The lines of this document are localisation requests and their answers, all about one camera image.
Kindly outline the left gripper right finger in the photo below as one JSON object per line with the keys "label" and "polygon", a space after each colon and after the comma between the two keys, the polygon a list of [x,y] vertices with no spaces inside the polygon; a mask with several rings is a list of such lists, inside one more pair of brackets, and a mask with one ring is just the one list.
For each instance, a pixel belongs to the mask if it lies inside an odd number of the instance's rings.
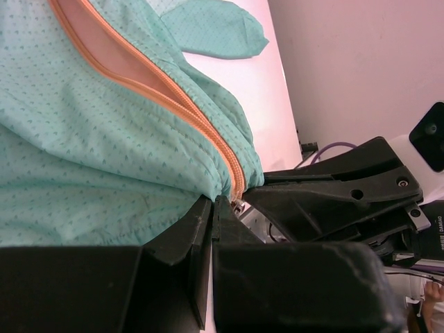
{"label": "left gripper right finger", "polygon": [[220,196],[213,213],[217,332],[401,332],[379,257],[355,242],[266,244]]}

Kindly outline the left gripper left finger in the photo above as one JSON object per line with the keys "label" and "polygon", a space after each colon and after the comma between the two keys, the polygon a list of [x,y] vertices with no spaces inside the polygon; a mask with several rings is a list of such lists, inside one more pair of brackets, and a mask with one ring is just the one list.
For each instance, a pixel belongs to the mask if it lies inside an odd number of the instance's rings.
{"label": "left gripper left finger", "polygon": [[199,332],[212,202],[142,246],[1,249],[2,332]]}

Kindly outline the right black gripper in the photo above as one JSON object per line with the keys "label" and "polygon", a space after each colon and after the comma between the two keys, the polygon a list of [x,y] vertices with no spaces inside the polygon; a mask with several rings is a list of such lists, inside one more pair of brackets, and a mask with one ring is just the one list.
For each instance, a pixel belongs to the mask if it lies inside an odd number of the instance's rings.
{"label": "right black gripper", "polygon": [[442,204],[388,214],[422,200],[422,189],[383,137],[264,176],[244,199],[288,240],[318,241],[360,223],[350,239],[367,244],[385,266],[443,266]]}

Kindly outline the silver zipper slider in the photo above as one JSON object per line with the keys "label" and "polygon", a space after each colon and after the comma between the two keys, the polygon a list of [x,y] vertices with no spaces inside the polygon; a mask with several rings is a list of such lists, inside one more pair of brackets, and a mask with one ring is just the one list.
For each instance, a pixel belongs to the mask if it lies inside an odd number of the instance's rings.
{"label": "silver zipper slider", "polygon": [[241,199],[234,200],[232,202],[232,209],[235,214],[240,215],[245,210],[245,203]]}

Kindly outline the orange and teal jacket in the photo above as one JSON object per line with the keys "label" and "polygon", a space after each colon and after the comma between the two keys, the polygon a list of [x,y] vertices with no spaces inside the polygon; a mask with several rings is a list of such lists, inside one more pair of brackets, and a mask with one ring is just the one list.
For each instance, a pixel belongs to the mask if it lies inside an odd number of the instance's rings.
{"label": "orange and teal jacket", "polygon": [[142,245],[264,182],[236,98],[185,59],[261,26],[228,1],[1,2],[1,245]]}

